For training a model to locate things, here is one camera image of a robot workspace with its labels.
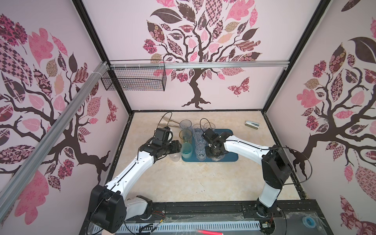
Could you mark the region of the teal dotted plastic cup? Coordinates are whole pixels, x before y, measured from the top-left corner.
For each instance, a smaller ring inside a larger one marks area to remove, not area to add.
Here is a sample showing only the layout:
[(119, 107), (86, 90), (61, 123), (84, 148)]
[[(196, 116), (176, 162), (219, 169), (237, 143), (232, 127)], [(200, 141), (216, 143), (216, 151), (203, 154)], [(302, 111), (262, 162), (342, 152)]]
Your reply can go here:
[(183, 159), (189, 159), (193, 154), (193, 146), (190, 143), (182, 143), (181, 155)]

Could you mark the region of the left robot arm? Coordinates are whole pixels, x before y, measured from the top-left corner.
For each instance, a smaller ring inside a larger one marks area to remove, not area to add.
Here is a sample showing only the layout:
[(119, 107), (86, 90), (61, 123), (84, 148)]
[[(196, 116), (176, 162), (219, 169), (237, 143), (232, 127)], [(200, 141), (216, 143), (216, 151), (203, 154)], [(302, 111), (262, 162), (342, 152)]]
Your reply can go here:
[(102, 229), (115, 233), (128, 219), (145, 214), (152, 201), (143, 196), (126, 197), (139, 178), (163, 157), (179, 153), (182, 145), (173, 140), (170, 128), (157, 128), (154, 136), (137, 150), (133, 161), (113, 180), (92, 189), (87, 218)]

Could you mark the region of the tall frosted blue cup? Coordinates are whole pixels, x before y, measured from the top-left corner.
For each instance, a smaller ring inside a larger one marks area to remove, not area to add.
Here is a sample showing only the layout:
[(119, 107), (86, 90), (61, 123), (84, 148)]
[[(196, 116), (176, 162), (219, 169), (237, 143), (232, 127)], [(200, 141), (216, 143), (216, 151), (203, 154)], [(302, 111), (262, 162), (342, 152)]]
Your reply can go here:
[(193, 124), (189, 119), (180, 121), (179, 126), (181, 130), (190, 130), (191, 132), (193, 131)]

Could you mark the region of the yellow transparent cup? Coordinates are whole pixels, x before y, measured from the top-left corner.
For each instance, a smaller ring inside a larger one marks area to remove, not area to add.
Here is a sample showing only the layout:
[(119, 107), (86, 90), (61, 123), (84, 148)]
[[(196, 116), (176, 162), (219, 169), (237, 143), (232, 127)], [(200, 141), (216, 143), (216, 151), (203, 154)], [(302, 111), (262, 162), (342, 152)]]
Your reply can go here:
[(192, 131), (189, 129), (182, 129), (179, 133), (179, 138), (182, 143), (192, 144), (192, 138), (193, 138)]

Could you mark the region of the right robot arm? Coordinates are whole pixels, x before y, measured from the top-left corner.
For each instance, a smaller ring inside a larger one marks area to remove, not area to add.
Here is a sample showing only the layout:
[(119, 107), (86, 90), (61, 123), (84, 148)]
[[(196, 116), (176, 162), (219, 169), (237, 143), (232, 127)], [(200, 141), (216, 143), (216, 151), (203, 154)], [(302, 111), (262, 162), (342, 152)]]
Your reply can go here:
[(289, 160), (279, 151), (280, 147), (256, 145), (229, 132), (217, 134), (210, 128), (204, 131), (202, 137), (208, 143), (205, 152), (210, 158), (236, 153), (261, 165), (265, 184), (256, 201), (255, 211), (258, 216), (267, 217), (292, 173)]

